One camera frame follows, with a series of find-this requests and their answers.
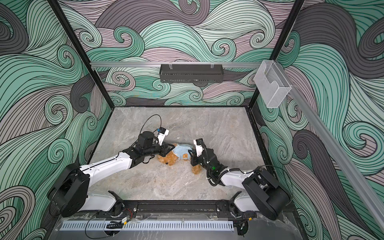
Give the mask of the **brown teddy bear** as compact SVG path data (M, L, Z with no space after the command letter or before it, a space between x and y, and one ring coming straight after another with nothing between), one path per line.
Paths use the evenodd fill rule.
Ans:
M191 157L188 153L175 154L174 151L171 151L165 157L158 155L158 161L169 166L176 164L178 161L189 162L190 160ZM196 165L192 167L191 170L194 175L198 175L201 173L202 167Z

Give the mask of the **light blue bear hoodie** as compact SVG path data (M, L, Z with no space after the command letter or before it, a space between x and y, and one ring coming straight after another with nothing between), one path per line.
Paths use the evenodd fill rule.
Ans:
M193 147L188 144L176 144L175 148L172 150L173 154L176 155L178 160L190 161L191 155L189 151L192 151Z

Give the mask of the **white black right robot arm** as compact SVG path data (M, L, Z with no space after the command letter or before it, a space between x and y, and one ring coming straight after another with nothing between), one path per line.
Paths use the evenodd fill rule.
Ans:
M212 149L197 147L189 150L191 165L206 170L206 178L211 186L237 187L228 209L234 218L244 218L246 213L265 216L276 220L291 200L291 195L281 183L265 168L244 171L221 164Z

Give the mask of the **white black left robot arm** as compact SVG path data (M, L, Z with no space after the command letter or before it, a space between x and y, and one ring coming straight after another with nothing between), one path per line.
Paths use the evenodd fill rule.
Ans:
M94 164L70 164L59 175L47 197L62 217L70 217L81 211L99 211L117 218L125 210L125 204L115 192L108 195L92 194L89 187L120 171L131 169L144 162L146 157L165 157L175 145L164 141L169 130L160 127L155 135L144 131L127 149L116 156Z

